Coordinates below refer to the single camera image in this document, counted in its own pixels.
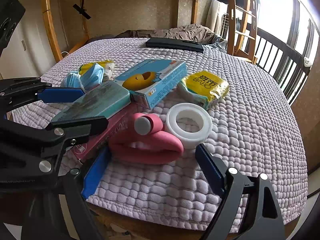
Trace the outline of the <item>yellow BABO tissue pack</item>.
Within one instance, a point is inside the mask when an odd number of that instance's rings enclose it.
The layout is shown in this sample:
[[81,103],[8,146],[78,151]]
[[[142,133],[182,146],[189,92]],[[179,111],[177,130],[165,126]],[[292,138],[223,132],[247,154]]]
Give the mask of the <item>yellow BABO tissue pack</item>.
[[201,71],[184,77],[177,90],[186,102],[210,109],[229,91],[229,83],[215,74]]

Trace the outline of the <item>blue face mask upper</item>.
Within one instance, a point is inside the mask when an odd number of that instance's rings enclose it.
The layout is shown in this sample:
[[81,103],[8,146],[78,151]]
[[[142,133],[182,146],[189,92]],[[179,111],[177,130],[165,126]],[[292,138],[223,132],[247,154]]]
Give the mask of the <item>blue face mask upper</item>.
[[80,81],[86,92],[99,86],[104,77],[104,68],[98,63],[83,64],[79,68]]

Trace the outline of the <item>teal lint sponge block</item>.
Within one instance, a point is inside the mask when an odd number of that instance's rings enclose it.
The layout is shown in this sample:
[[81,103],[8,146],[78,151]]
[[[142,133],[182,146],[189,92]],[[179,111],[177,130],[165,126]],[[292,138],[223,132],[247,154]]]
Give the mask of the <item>teal lint sponge block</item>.
[[54,116],[51,122],[104,116],[110,118],[131,103],[130,92],[109,80],[78,98]]

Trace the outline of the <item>blue face mask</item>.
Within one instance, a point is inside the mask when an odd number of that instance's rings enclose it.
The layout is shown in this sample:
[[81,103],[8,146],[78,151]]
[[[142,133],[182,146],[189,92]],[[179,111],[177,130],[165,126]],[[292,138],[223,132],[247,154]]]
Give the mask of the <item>blue face mask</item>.
[[78,71],[71,71],[66,75],[66,77],[61,82],[60,87],[67,87],[67,88],[81,88],[83,89],[83,85],[81,82],[81,75]]
[[83,64],[79,68],[80,81],[86,92],[99,86],[104,77],[104,68],[98,63]]

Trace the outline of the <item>wooden bunk ladder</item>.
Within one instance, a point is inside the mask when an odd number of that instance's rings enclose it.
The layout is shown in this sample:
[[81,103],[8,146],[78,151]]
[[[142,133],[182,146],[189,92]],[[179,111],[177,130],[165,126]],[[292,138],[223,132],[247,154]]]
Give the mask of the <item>wooden bunk ladder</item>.
[[228,0],[227,53],[254,64],[257,39],[257,0],[244,0],[242,7],[236,0]]

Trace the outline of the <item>blue cartoon medicine box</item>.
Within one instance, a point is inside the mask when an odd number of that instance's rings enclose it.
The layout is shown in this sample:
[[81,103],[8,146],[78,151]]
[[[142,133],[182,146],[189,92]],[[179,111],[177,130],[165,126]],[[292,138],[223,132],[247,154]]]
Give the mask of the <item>blue cartoon medicine box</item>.
[[146,59],[115,78],[132,100],[153,109],[187,75],[185,61]]

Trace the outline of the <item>pink lips-shaped toy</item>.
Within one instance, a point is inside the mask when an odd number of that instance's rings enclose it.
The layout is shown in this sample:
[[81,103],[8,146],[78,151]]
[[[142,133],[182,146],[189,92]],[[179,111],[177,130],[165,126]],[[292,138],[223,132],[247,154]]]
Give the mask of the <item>pink lips-shaped toy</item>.
[[113,157],[129,163],[167,164],[184,152],[180,139],[164,131],[156,114],[131,115],[127,128],[113,135],[108,145]]

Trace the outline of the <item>brown duvet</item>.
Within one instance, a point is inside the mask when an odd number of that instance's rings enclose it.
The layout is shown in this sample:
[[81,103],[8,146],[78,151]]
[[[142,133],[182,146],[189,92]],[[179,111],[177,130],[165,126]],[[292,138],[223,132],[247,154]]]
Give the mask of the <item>brown duvet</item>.
[[189,25],[184,25],[177,28],[170,29],[153,29],[153,30],[127,30],[116,36],[111,34],[101,35],[97,37],[90,38],[87,43],[111,39],[111,38],[171,38],[177,40],[194,41],[200,44],[214,44],[223,42],[224,39],[217,35],[211,29],[202,26],[200,24],[194,23]]

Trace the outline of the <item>blue face mask lower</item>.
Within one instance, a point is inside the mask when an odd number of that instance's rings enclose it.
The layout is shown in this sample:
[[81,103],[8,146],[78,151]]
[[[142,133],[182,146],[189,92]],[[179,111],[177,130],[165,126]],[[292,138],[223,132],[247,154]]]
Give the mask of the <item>blue face mask lower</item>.
[[60,87],[67,87],[67,88],[81,88],[83,89],[83,85],[81,82],[81,75],[78,71],[71,71],[66,75],[66,77],[61,82]]

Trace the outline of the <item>yellow tissue packet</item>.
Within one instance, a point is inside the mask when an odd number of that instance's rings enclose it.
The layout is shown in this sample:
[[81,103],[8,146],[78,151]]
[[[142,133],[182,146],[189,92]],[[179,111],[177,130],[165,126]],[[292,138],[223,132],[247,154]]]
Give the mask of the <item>yellow tissue packet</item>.
[[105,60],[105,61],[98,61],[98,62],[90,62],[87,64],[83,64],[79,68],[79,74],[84,75],[85,72],[87,72],[91,67],[93,67],[95,64],[98,64],[99,66],[104,68],[104,79],[109,80],[112,77],[113,70],[116,66],[116,64],[111,60]]

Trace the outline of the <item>black clip-on device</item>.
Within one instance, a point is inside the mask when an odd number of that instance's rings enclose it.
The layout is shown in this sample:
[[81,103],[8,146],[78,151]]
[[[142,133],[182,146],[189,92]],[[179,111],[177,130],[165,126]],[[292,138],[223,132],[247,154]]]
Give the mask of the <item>black clip-on device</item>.
[[91,16],[86,12],[86,10],[82,7],[79,7],[77,4],[73,5],[73,8],[82,16],[84,16],[85,19],[89,20],[91,19]]

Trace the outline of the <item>lavender waffle blanket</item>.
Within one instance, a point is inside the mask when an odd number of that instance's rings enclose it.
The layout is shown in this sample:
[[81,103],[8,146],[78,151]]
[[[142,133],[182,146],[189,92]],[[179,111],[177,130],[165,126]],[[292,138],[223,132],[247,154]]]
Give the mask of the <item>lavender waffle blanket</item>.
[[[284,223],[299,217],[308,194],[307,162],[300,130],[285,95],[259,67],[211,46],[203,53],[148,48],[143,38],[99,40],[83,46],[41,77],[59,86],[81,65],[112,60],[114,76],[146,59],[183,60],[189,74],[207,71],[229,83],[229,92],[208,113],[207,150],[242,174],[265,173]],[[152,223],[204,230],[221,202],[212,193],[193,150],[165,165],[111,161],[88,202]]]

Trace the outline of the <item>dark balcony railing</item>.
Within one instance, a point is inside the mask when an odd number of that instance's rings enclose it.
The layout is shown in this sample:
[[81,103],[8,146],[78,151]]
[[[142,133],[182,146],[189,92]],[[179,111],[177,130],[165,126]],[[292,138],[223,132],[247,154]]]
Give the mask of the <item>dark balcony railing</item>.
[[310,73],[310,68],[305,66],[304,56],[260,28],[255,54],[256,65],[276,81],[287,102],[292,105]]

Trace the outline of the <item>pink medicine box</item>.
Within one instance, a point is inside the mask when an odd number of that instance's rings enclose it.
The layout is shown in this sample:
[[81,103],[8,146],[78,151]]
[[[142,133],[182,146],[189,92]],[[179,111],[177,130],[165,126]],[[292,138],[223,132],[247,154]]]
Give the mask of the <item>pink medicine box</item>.
[[124,109],[108,119],[107,129],[105,129],[103,133],[90,137],[89,141],[84,144],[75,145],[71,148],[71,152],[76,159],[83,164],[88,159],[97,155],[98,149],[101,148],[101,146],[103,146],[110,137],[119,131],[126,129],[129,116],[138,112],[138,105],[136,103],[130,103]]

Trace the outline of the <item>black remote control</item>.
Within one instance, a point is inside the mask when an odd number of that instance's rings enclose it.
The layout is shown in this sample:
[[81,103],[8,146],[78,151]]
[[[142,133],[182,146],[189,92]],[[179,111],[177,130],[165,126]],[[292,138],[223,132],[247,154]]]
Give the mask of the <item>black remote control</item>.
[[187,40],[183,40],[184,43],[190,43],[190,44],[200,44],[199,42],[196,41],[187,41]]

